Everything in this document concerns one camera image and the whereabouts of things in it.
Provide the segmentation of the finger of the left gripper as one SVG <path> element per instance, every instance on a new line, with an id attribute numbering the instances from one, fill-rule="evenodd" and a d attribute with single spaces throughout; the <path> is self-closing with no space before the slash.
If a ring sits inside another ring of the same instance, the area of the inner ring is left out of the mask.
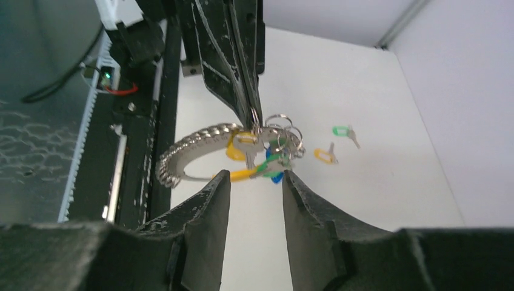
<path id="1" fill-rule="evenodd" d="M 229 1 L 177 1 L 177 17 L 189 65 L 207 89 L 234 111 L 243 126 L 242 78 L 229 15 Z"/>
<path id="2" fill-rule="evenodd" d="M 259 76 L 265 70 L 265 23 L 262 1 L 229 1 L 229 15 L 244 92 L 246 121 L 261 121 Z"/>

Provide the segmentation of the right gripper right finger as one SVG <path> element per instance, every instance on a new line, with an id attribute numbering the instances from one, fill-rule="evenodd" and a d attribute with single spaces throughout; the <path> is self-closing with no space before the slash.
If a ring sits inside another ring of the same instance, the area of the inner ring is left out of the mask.
<path id="1" fill-rule="evenodd" d="M 389 232 L 346 213 L 293 172 L 282 180 L 294 290 L 512 290 L 513 229 Z"/>

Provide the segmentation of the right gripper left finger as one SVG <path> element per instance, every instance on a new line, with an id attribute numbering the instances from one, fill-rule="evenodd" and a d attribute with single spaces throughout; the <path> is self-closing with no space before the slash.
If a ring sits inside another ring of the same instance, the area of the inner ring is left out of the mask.
<path id="1" fill-rule="evenodd" d="M 219 290 L 231 182 L 127 230 L 108 222 L 1 227 L 2 290 Z"/>

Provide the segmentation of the blue tag key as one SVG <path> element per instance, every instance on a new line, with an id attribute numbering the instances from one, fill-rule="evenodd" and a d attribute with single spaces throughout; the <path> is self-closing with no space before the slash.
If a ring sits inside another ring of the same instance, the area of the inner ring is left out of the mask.
<path id="1" fill-rule="evenodd" d="M 290 159 L 283 153 L 272 153 L 269 147 L 265 153 L 266 168 L 263 176 L 270 178 L 273 183 L 279 184 L 284 176 L 284 170 L 289 168 Z"/>

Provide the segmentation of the yellow tag key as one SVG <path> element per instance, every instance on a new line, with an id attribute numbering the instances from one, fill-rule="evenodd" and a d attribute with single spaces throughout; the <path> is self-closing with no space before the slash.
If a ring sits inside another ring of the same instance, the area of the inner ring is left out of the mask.
<path id="1" fill-rule="evenodd" d="M 232 137 L 232 146 L 234 149 L 242 152 L 248 169 L 255 168 L 256 154 L 260 151 L 259 138 L 256 134 L 250 132 L 238 132 Z"/>

